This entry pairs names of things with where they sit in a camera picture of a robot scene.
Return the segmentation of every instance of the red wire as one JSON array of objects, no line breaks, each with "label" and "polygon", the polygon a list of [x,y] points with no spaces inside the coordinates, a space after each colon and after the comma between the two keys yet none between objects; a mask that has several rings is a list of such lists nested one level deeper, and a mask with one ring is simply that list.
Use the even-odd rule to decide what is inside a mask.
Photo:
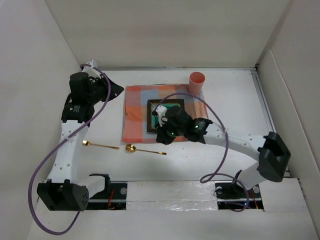
[{"label": "red wire", "polygon": [[249,194],[253,197],[253,200],[254,200],[254,203],[255,203],[255,208],[259,209],[255,196],[251,192],[249,192]]},{"label": "red wire", "polygon": [[110,208],[110,206],[111,206],[111,200],[112,200],[112,198],[114,197],[114,193],[115,193],[115,190],[113,189],[112,190],[112,192],[111,192],[111,196],[109,197],[109,199],[108,199],[108,207],[106,208],[106,209],[109,209]]}]

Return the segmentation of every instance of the pink cup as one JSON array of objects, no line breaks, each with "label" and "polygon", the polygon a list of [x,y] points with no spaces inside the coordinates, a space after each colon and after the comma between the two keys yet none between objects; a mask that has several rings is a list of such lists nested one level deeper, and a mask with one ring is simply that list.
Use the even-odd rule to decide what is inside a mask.
[{"label": "pink cup", "polygon": [[189,78],[189,93],[198,95],[201,92],[202,85],[205,82],[205,75],[201,72],[195,71],[190,74]]}]

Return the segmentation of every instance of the white enclosure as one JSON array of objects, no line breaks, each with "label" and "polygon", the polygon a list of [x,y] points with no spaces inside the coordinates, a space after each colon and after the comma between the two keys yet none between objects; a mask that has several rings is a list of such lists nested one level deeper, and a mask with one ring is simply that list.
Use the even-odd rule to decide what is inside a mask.
[{"label": "white enclosure", "polygon": [[46,0],[80,63],[254,67],[289,0]]},{"label": "white enclosure", "polygon": [[[196,187],[180,192],[173,187],[197,186],[202,174],[218,165],[223,148],[180,142],[165,148],[170,153],[165,161],[89,148],[81,152],[80,178],[108,169],[111,180],[142,182],[129,183],[127,211],[85,211],[61,239],[317,239],[319,11],[318,0],[0,0],[1,239],[56,239],[32,220],[27,188],[34,169],[59,142],[69,76],[91,59],[123,86],[187,83],[193,68],[209,68],[201,69],[207,76],[205,99],[238,132],[265,134],[273,129],[271,117],[292,153],[293,178],[261,185],[265,211],[237,214],[217,210],[211,195],[198,198]],[[124,147],[124,97],[107,105],[88,138]],[[106,121],[119,123],[108,137]],[[164,151],[158,144],[137,146]],[[253,162],[233,151],[228,156],[222,172],[231,175]],[[52,159],[36,183],[46,179],[51,166]],[[164,202],[157,201],[155,181],[169,181],[159,187]],[[184,194],[193,196],[187,206],[168,210]],[[36,191],[33,200],[36,205]],[[194,205],[197,211],[186,211]],[[57,231],[74,216],[48,211],[41,201],[36,211]]]}]

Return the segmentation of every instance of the black mounting bracket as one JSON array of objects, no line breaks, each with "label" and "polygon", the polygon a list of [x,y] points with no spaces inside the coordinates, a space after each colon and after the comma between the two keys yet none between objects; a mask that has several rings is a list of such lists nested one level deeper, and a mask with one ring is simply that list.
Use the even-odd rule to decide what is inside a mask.
[{"label": "black mounting bracket", "polygon": [[291,153],[278,133],[271,131],[264,138],[263,147],[258,148],[257,170],[265,179],[279,183],[284,178]]},{"label": "black mounting bracket", "polygon": [[39,183],[36,189],[43,203],[50,211],[84,211],[89,202],[89,191],[85,186],[70,183]]},{"label": "black mounting bracket", "polygon": [[100,192],[97,192],[90,199],[94,199],[97,196],[109,195],[111,193],[111,180],[110,180],[109,174],[92,173],[89,176],[101,176],[101,177],[104,177],[104,189],[102,191],[100,191]]}]

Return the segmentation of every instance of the white wall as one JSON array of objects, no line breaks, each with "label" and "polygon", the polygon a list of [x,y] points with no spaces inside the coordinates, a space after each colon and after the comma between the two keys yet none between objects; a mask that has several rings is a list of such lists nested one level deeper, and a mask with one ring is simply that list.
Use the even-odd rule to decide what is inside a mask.
[{"label": "white wall", "polygon": [[289,0],[46,0],[79,62],[254,67]]},{"label": "white wall", "polygon": [[292,152],[320,233],[320,1],[294,0],[258,69],[276,130]]},{"label": "white wall", "polygon": [[[60,135],[78,62],[44,0],[0,0],[0,234],[23,240],[31,174]],[[48,174],[49,164],[38,176]]]}]

